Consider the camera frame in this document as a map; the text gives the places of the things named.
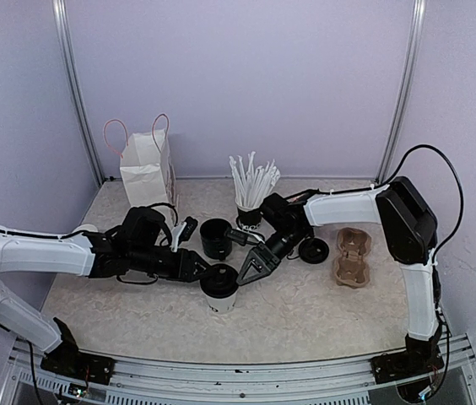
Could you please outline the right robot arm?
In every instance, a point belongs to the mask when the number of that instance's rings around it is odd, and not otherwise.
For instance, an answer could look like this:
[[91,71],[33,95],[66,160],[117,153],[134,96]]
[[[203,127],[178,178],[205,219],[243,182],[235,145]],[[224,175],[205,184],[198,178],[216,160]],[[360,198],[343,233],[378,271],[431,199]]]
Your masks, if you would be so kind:
[[347,191],[307,189],[289,197],[272,193],[260,212],[274,232],[249,250],[238,273],[239,285],[271,275],[316,227],[379,224],[403,272],[407,293],[408,332],[400,368],[416,375],[431,362],[442,332],[436,256],[446,243],[437,240],[437,218],[409,178],[394,172],[379,185]]

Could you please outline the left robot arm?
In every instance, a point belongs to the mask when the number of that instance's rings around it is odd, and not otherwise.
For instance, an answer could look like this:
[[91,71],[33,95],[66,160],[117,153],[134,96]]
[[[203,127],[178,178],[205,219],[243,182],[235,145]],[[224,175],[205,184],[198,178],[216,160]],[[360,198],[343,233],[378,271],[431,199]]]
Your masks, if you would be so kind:
[[[64,273],[82,278],[119,278],[139,271],[159,280],[192,283],[215,274],[195,251],[180,246],[197,227],[195,219],[170,228],[159,205],[130,208],[106,232],[77,229],[68,235],[0,228],[1,273]],[[85,368],[68,326],[50,319],[0,281],[0,326],[41,350],[68,375]]]

